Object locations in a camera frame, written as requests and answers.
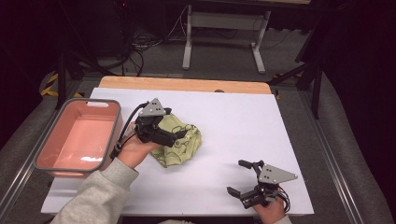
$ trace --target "wire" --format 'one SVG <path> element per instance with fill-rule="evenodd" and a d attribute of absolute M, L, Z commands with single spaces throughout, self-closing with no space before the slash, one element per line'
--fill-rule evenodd
<path fill-rule="evenodd" d="M 163 41 L 158 36 L 152 33 L 140 33 L 139 30 L 136 30 L 136 37 L 134 38 L 134 41 L 132 43 L 132 48 L 143 52 L 153 46 L 161 44 L 162 42 Z"/>
<path fill-rule="evenodd" d="M 143 59 L 143 55 L 141 52 L 139 52 L 138 50 L 136 51 L 136 53 L 140 56 L 140 59 L 142 61 L 141 65 L 138 65 L 131 56 L 129 56 L 129 59 L 131 60 L 131 63 L 134 65 L 134 70 L 136 71 L 136 76 L 139 77 L 142 74 L 143 71 L 143 66 L 145 65 L 145 61 Z"/>
<path fill-rule="evenodd" d="M 222 33 L 220 33 L 220 32 L 218 31 L 218 29 L 215 29 L 213 32 L 216 33 L 217 35 L 220 35 L 220 36 L 223 37 L 223 38 L 226 38 L 226 39 L 233 39 L 233 38 L 236 36 L 236 34 L 238 33 L 238 30 L 230 30 L 230 31 L 233 31 L 233 35 L 231 35 L 231 36 L 225 36 L 225 35 L 223 35 Z"/>
<path fill-rule="evenodd" d="M 283 202 L 285 202 L 285 208 L 284 211 L 285 213 L 289 212 L 290 210 L 290 199 L 289 199 L 289 195 L 288 193 L 286 193 L 286 191 L 284 189 L 280 188 L 280 192 L 277 194 L 277 196 L 279 196 L 279 198 L 281 198 L 283 200 Z"/>
<path fill-rule="evenodd" d="M 289 34 L 291 34 L 291 31 L 288 31 L 288 33 L 285 34 L 285 35 L 282 37 L 282 39 L 281 39 L 279 42 L 277 42 L 276 44 L 274 44 L 273 46 L 270 46 L 270 47 L 267 47 L 267 48 L 263 48 L 263 49 L 271 49 L 271 48 L 273 48 L 273 47 L 278 46 L 279 44 L 283 43 L 283 41 L 285 41 L 286 37 L 288 37 Z"/>
<path fill-rule="evenodd" d="M 116 62 L 116 63 L 113 63 L 113 64 L 108 64 L 108 65 L 100 65 L 100 64 L 98 64 L 98 65 L 101 66 L 102 68 L 108 70 L 108 69 L 115 68 L 115 67 L 117 67 L 117 66 L 122 65 L 122 64 L 124 64 L 126 61 L 128 61 L 128 57 L 123 57 L 123 58 L 121 59 L 121 61 Z M 84 65 L 80 65 L 80 66 L 81 66 L 85 71 L 87 71 L 87 72 L 96 71 L 95 69 L 93 69 L 93 68 L 91 68 L 91 67 L 89 67 L 89 66 L 84 66 Z"/>
<path fill-rule="evenodd" d="M 122 76 L 125 77 L 125 71 L 124 71 L 124 68 L 123 68 L 123 63 L 121 64 L 121 70 L 122 70 Z"/>
<path fill-rule="evenodd" d="M 172 35 L 170 35 L 167 39 L 167 43 L 172 43 L 175 41 L 185 41 L 183 39 L 180 39 L 183 36 L 183 32 L 181 32 L 181 29 L 175 30 Z"/>
<path fill-rule="evenodd" d="M 136 133 L 132 134 L 131 136 L 129 136 L 121 145 L 121 148 L 123 148 L 125 146 L 125 144 L 129 141 L 129 139 L 131 139 L 132 137 L 134 137 L 136 135 Z"/>
<path fill-rule="evenodd" d="M 81 36 L 79 35 L 78 31 L 76 30 L 76 27 L 73 25 L 73 22 L 70 20 L 70 17 L 67 15 L 66 9 L 64 8 L 64 5 L 62 5 L 61 0 L 58 0 L 58 5 L 61 7 L 62 12 L 66 16 L 67 20 L 69 21 L 70 26 L 72 27 L 73 31 L 75 32 L 78 41 L 80 42 L 81 46 L 84 48 L 85 52 L 87 53 L 88 56 L 91 56 L 91 54 L 88 52 L 87 48 L 84 45 L 84 42 L 81 39 Z"/>
<path fill-rule="evenodd" d="M 180 16 L 178 17 L 177 21 L 175 22 L 174 27 L 172 28 L 171 32 L 169 32 L 169 34 L 166 36 L 166 38 L 168 38 L 168 37 L 174 32 L 174 30 L 175 30 L 175 28 L 176 28 L 176 26 L 177 26 L 177 24 L 178 24 L 179 21 L 180 21 L 180 25 L 182 25 L 182 24 L 181 24 L 181 17 L 183 16 L 183 13 L 184 13 L 184 11 L 187 9 L 187 7 L 188 7 L 188 6 L 185 6 L 185 7 L 183 8 L 183 10 L 182 10 L 181 13 L 180 13 Z"/>
<path fill-rule="evenodd" d="M 149 102 L 143 103 L 143 104 L 137 106 L 137 107 L 134 109 L 134 112 L 132 112 L 132 114 L 129 116 L 128 120 L 127 120 L 126 123 L 125 123 L 125 126 L 124 126 L 123 129 L 122 129 L 122 132 L 121 132 L 120 138 L 119 138 L 119 143 L 122 141 L 122 138 L 123 138 L 123 136 L 125 135 L 125 131 L 126 131 L 126 129 L 128 128 L 129 123 L 131 122 L 132 118 L 134 117 L 134 114 L 136 114 L 136 112 L 137 112 L 140 108 L 143 108 L 143 107 L 145 107 L 145 106 L 148 105 L 148 104 L 149 104 Z"/>

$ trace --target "gray carpet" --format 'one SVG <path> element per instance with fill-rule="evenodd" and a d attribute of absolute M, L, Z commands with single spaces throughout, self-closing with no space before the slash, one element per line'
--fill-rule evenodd
<path fill-rule="evenodd" d="M 248 44 L 253 33 L 238 32 L 229 44 L 219 44 L 224 39 L 218 35 L 200 33 L 193 38 L 191 69 L 181 69 L 184 44 L 176 41 L 161 44 L 144 52 L 144 75 L 149 77 L 184 77 L 241 81 L 266 81 L 276 73 L 285 73 L 298 64 L 293 60 L 306 36 L 298 31 L 266 33 L 261 53 L 267 75 L 259 75 Z M 134 76 L 134 67 L 127 63 L 127 75 Z M 78 91 L 89 97 L 98 77 L 84 77 Z M 293 223 L 349 223 L 349 218 L 328 165 L 323 156 L 320 139 L 310 121 L 310 112 L 304 107 L 301 93 L 293 89 L 281 90 L 277 101 L 285 122 L 291 144 L 300 164 L 315 214 L 292 217 Z M 15 132 L 0 151 L 0 195 L 3 197 L 13 177 L 34 147 L 45 128 L 56 98 L 45 97 L 32 115 Z M 351 194 L 365 223 L 393 223 L 386 201 L 375 183 L 351 132 L 343 107 L 332 85 L 323 78 L 319 102 L 319 124 L 332 147 Z M 50 215 L 40 214 L 41 205 L 48 192 L 52 177 L 34 170 L 5 223 L 44 223 Z M 143 218 L 125 218 L 124 222 L 150 223 Z M 230 223 L 226 219 L 204 220 L 205 223 Z"/>

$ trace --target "black cable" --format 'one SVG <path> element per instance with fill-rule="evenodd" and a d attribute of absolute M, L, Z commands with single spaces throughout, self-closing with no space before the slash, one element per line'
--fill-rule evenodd
<path fill-rule="evenodd" d="M 122 64 L 125 63 L 126 61 L 128 61 L 128 56 L 122 57 L 122 59 L 121 59 L 119 62 L 116 62 L 116 63 L 113 63 L 113 64 L 108 64 L 108 65 L 99 65 L 99 66 L 101 66 L 101 67 L 104 68 L 104 69 L 111 69 L 111 68 L 115 68 L 115 67 L 117 67 L 117 66 L 122 65 Z M 88 72 L 92 72 L 92 71 L 95 70 L 95 69 L 92 69 L 90 66 L 81 65 L 81 67 L 82 67 L 84 70 L 88 71 Z"/>
<path fill-rule="evenodd" d="M 141 59 L 141 61 L 142 61 L 142 64 L 141 64 L 141 65 L 138 65 L 138 64 L 131 58 L 131 56 L 129 57 L 129 59 L 131 60 L 131 63 L 134 64 L 134 66 L 137 66 L 137 67 L 139 68 L 139 70 L 136 71 L 136 76 L 139 77 L 139 76 L 142 74 L 143 66 L 145 65 L 145 61 L 144 61 L 144 59 L 143 59 L 142 53 L 139 52 L 139 50 L 137 50 L 136 53 L 140 56 L 140 59 Z"/>
<path fill-rule="evenodd" d="M 72 27 L 73 31 L 75 32 L 79 43 L 81 44 L 81 46 L 84 48 L 85 52 L 87 53 L 88 56 L 91 56 L 91 54 L 89 53 L 89 51 L 87 50 L 87 48 L 84 45 L 84 42 L 82 41 L 81 36 L 79 35 L 78 31 L 76 30 L 76 27 L 73 25 L 73 22 L 70 20 L 69 16 L 67 15 L 66 9 L 64 8 L 64 5 L 62 4 L 61 0 L 58 0 L 58 5 L 61 7 L 62 12 L 64 13 L 64 15 L 67 18 L 67 21 L 69 21 L 70 26 Z"/>
<path fill-rule="evenodd" d="M 122 71 L 121 71 L 122 76 L 125 77 L 125 71 L 124 71 L 124 68 L 123 68 L 123 63 L 121 64 L 121 70 L 122 70 Z"/>
<path fill-rule="evenodd" d="M 146 105 L 148 105 L 148 104 L 149 104 L 149 102 L 143 103 L 143 104 L 139 105 L 137 108 L 134 109 L 134 112 L 132 112 L 132 114 L 129 116 L 128 120 L 127 120 L 126 123 L 125 123 L 125 126 L 124 126 L 123 129 L 122 129 L 122 132 L 121 132 L 121 134 L 120 134 L 120 138 L 119 138 L 119 141 L 118 141 L 119 143 L 121 143 L 122 138 L 123 138 L 123 136 L 125 135 L 125 131 L 126 131 L 126 129 L 128 128 L 129 123 L 131 122 L 132 118 L 134 117 L 134 114 L 136 114 L 136 112 L 137 112 L 140 108 L 144 108 L 144 107 L 146 107 Z"/>
<path fill-rule="evenodd" d="M 106 70 L 105 68 L 103 68 L 102 66 L 100 66 L 99 64 L 90 61 L 89 59 L 85 58 L 84 56 L 78 54 L 77 52 L 68 51 L 71 55 L 73 55 L 75 58 L 80 59 L 81 61 L 83 61 L 84 63 L 86 63 L 87 65 L 91 66 L 93 69 L 95 69 L 96 71 L 102 73 L 105 76 L 115 76 L 114 73 Z"/>
<path fill-rule="evenodd" d="M 160 44 L 161 42 L 162 39 L 154 33 L 148 31 L 143 31 L 142 33 L 140 33 L 139 30 L 136 30 L 136 37 L 132 42 L 132 46 L 135 50 L 140 50 L 141 52 L 143 52 L 155 45 Z"/>
<path fill-rule="evenodd" d="M 215 29 L 213 32 L 214 32 L 215 34 L 217 34 L 217 35 L 220 35 L 221 37 L 223 37 L 223 38 L 225 38 L 225 39 L 233 39 L 233 38 L 236 36 L 236 33 L 238 33 L 238 30 L 230 30 L 230 31 L 233 31 L 233 35 L 232 35 L 232 36 L 225 36 L 225 35 L 223 35 L 222 33 L 220 33 L 220 32 L 218 31 L 218 29 Z"/>
<path fill-rule="evenodd" d="M 279 198 L 281 198 L 283 200 L 283 202 L 285 202 L 285 208 L 284 211 L 285 213 L 289 212 L 290 210 L 290 199 L 289 199 L 289 195 L 288 193 L 286 193 L 286 191 L 284 189 L 280 188 L 280 192 L 277 194 L 277 196 L 279 196 Z"/>
<path fill-rule="evenodd" d="M 136 133 L 132 134 L 131 136 L 129 136 L 129 138 L 127 140 L 125 140 L 122 144 L 121 144 L 121 148 L 123 148 L 125 146 L 125 143 L 129 141 L 129 139 L 131 139 L 132 137 L 134 137 L 136 135 Z"/>
<path fill-rule="evenodd" d="M 283 41 L 285 41 L 286 37 L 288 37 L 289 34 L 291 34 L 291 31 L 288 31 L 288 33 L 285 34 L 285 35 L 282 37 L 282 39 L 281 39 L 279 42 L 277 42 L 276 44 L 274 44 L 273 46 L 270 46 L 270 47 L 267 47 L 267 48 L 262 48 L 262 49 L 271 49 L 271 48 L 273 48 L 273 47 L 276 47 L 277 45 L 283 43 Z"/>

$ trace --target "hand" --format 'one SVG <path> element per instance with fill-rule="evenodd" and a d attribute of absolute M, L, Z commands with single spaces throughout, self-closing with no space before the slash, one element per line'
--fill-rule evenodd
<path fill-rule="evenodd" d="M 125 143 L 118 158 L 125 165 L 134 169 L 152 150 L 159 146 L 160 145 L 153 142 L 143 143 L 135 135 Z"/>
<path fill-rule="evenodd" d="M 256 204 L 253 208 L 259 214 L 263 224 L 273 224 L 285 216 L 283 200 L 279 197 L 266 207 Z"/>

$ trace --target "metal stand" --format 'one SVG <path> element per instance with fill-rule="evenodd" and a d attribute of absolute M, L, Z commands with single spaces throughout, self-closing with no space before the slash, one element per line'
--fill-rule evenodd
<path fill-rule="evenodd" d="M 265 11 L 263 16 L 247 16 L 247 15 L 232 15 L 220 13 L 204 13 L 192 12 L 189 6 L 187 14 L 187 40 L 184 48 L 183 69 L 190 69 L 191 61 L 191 28 L 192 27 L 208 27 L 208 28 L 224 28 L 224 29 L 238 29 L 238 30 L 255 30 L 259 31 L 257 41 L 251 43 L 254 60 L 257 65 L 257 70 L 260 74 L 265 73 L 264 64 L 262 63 L 262 56 L 260 55 L 260 45 L 267 27 L 270 11 Z"/>
<path fill-rule="evenodd" d="M 281 83 L 282 81 L 294 77 L 300 73 L 300 80 L 297 82 L 296 87 L 298 91 L 306 91 L 308 90 L 311 82 L 314 82 L 314 91 L 311 100 L 311 111 L 314 114 L 315 118 L 318 119 L 318 103 L 319 103 L 319 94 L 320 94 L 320 82 L 322 76 L 321 66 L 317 63 L 304 63 L 291 71 L 285 73 L 281 77 L 273 78 L 271 81 L 268 81 L 267 84 L 270 86 L 275 86 L 276 84 Z"/>

